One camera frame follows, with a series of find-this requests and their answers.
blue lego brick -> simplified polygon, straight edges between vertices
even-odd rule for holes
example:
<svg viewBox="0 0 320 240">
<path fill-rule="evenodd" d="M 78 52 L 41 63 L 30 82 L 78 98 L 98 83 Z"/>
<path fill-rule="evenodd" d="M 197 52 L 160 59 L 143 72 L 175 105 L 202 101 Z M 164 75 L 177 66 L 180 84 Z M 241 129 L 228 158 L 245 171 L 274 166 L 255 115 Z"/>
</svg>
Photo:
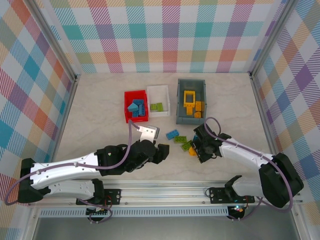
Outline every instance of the blue lego brick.
<svg viewBox="0 0 320 240">
<path fill-rule="evenodd" d="M 143 99 L 133 99 L 133 103 L 139 105 L 143 105 L 144 104 L 144 100 Z"/>
<path fill-rule="evenodd" d="M 145 111 L 145 106 L 144 105 L 139 105 L 139 116 L 145 116 L 146 111 Z"/>
<path fill-rule="evenodd" d="M 176 129 L 173 130 L 173 131 L 171 131 L 171 132 L 168 132 L 168 133 L 166 134 L 166 138 L 167 138 L 168 140 L 174 139 L 175 136 L 179 136 L 179 132 L 178 132 L 178 130 L 176 130 Z"/>
<path fill-rule="evenodd" d="M 139 107 L 135 103 L 131 103 L 131 105 L 128 106 L 128 111 L 132 113 L 139 111 Z"/>
<path fill-rule="evenodd" d="M 132 113 L 132 117 L 133 117 L 133 118 L 137 118 L 137 117 L 138 117 L 138 114 L 139 114 L 138 111 L 134 111 L 134 112 Z"/>
</svg>

gray bin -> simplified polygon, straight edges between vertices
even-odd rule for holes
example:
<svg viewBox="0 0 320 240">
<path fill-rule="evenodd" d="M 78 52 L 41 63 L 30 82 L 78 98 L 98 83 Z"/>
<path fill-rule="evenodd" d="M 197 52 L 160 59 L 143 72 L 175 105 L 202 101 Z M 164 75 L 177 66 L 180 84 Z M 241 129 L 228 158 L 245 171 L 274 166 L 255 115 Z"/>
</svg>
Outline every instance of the gray bin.
<svg viewBox="0 0 320 240">
<path fill-rule="evenodd" d="M 195 118 L 196 109 L 193 108 L 193 115 L 187 115 L 187 108 L 184 107 L 184 91 L 195 91 L 195 100 L 204 102 L 204 109 L 201 109 L 202 118 Z M 205 122 L 207 112 L 206 81 L 198 79 L 178 79 L 176 124 L 200 125 Z"/>
</svg>

table surface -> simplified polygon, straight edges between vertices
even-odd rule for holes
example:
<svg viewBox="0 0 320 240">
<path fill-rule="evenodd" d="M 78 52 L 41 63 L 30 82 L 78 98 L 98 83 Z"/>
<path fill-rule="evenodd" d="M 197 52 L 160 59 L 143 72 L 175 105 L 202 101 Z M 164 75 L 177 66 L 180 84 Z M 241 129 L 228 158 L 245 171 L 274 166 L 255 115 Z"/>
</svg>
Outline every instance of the table surface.
<svg viewBox="0 0 320 240">
<path fill-rule="evenodd" d="M 152 117 L 141 126 L 160 128 L 156 144 L 169 144 L 170 154 L 160 164 L 147 163 L 143 168 L 106 179 L 217 181 L 235 175 L 254 174 L 232 159 L 221 158 L 200 163 L 183 152 L 181 145 L 167 140 L 166 133 L 177 129 L 191 140 L 195 125 L 176 125 L 178 79 L 204 79 L 207 117 L 219 120 L 222 132 L 240 143 L 269 153 L 256 100 L 246 73 L 93 73 L 81 76 L 68 116 L 56 161 L 77 158 L 107 145 L 127 144 L 128 124 L 124 116 L 124 92 L 168 85 L 171 116 Z M 218 131 L 216 123 L 209 123 Z M 140 138 L 133 129 L 132 141 Z"/>
</svg>

toy block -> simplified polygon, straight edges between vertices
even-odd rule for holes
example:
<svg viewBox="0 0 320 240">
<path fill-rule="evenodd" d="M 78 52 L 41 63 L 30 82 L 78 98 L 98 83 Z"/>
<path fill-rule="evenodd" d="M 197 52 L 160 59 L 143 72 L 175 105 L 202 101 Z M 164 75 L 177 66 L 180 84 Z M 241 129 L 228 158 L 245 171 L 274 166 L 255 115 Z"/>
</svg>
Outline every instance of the toy block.
<svg viewBox="0 0 320 240">
<path fill-rule="evenodd" d="M 136 111 L 139 111 L 138 105 L 134 104 L 134 103 L 131 103 L 131 105 L 128 106 L 128 111 L 132 112 L 132 113 L 136 112 Z"/>
<path fill-rule="evenodd" d="M 191 143 L 192 143 L 192 141 L 190 140 L 190 141 L 186 142 L 185 144 L 183 144 L 183 145 L 181 146 L 182 150 L 183 150 L 184 152 L 185 152 L 185 151 L 188 151 L 189 148 L 191 148 Z"/>
<path fill-rule="evenodd" d="M 201 112 L 201 101 L 196 101 L 195 102 L 195 111 L 196 112 Z"/>
<path fill-rule="evenodd" d="M 157 104 L 150 104 L 151 111 L 157 111 Z"/>
<path fill-rule="evenodd" d="M 197 156 L 196 151 L 192 147 L 189 148 L 189 155 L 190 156 Z"/>
<path fill-rule="evenodd" d="M 173 130 L 173 131 L 168 132 L 168 133 L 166 134 L 166 138 L 167 138 L 168 140 L 173 139 L 175 136 L 179 136 L 178 130 Z"/>
<path fill-rule="evenodd" d="M 187 142 L 187 137 L 186 136 L 175 136 L 174 137 L 174 142 L 176 144 L 184 144 Z"/>
<path fill-rule="evenodd" d="M 159 102 L 156 104 L 156 109 L 158 110 L 158 112 L 164 111 L 164 107 L 162 106 L 162 102 Z"/>
<path fill-rule="evenodd" d="M 145 106 L 144 105 L 139 105 L 139 116 L 145 116 L 146 115 L 146 111 L 145 111 Z"/>
<path fill-rule="evenodd" d="M 194 113 L 194 117 L 195 117 L 196 119 L 200 119 L 200 118 L 201 118 L 201 112 L 200 112 L 200 111 L 196 111 L 196 112 Z"/>
<path fill-rule="evenodd" d="M 139 114 L 139 111 L 134 111 L 134 112 L 132 113 L 132 117 L 133 117 L 133 118 L 137 118 L 137 117 L 138 117 L 138 114 Z"/>
<path fill-rule="evenodd" d="M 192 116 L 193 113 L 194 113 L 193 108 L 192 108 L 191 106 L 187 106 L 187 107 L 186 107 L 186 114 L 187 114 L 188 116 Z"/>
<path fill-rule="evenodd" d="M 187 102 L 187 95 L 192 96 L 192 100 L 190 102 Z M 196 106 L 196 92 L 195 91 L 184 91 L 183 94 L 183 106 L 186 107 L 192 107 L 194 108 Z"/>
<path fill-rule="evenodd" d="M 143 105 L 144 102 L 145 101 L 143 99 L 133 99 L 133 103 L 138 105 L 138 106 L 141 105 L 141 104 Z"/>
</svg>

green toy block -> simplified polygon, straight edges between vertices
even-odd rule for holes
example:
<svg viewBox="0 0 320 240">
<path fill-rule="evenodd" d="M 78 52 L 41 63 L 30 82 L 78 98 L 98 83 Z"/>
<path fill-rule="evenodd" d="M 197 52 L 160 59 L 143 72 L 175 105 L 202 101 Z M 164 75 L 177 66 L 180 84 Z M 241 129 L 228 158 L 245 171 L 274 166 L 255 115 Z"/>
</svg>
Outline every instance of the green toy block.
<svg viewBox="0 0 320 240">
<path fill-rule="evenodd" d="M 190 140 L 190 141 L 186 142 L 185 144 L 183 144 L 183 145 L 181 146 L 182 150 L 183 150 L 184 152 L 185 152 L 185 151 L 188 151 L 189 148 L 191 148 L 191 143 L 192 143 L 192 141 Z"/>
<path fill-rule="evenodd" d="M 164 111 L 164 107 L 162 106 L 162 102 L 159 102 L 156 104 L 156 109 L 158 110 L 158 112 Z"/>
<path fill-rule="evenodd" d="M 157 104 L 150 104 L 151 111 L 157 111 Z"/>
<path fill-rule="evenodd" d="M 186 136 L 175 136 L 174 137 L 174 142 L 176 144 L 184 144 L 187 142 L 187 137 Z"/>
</svg>

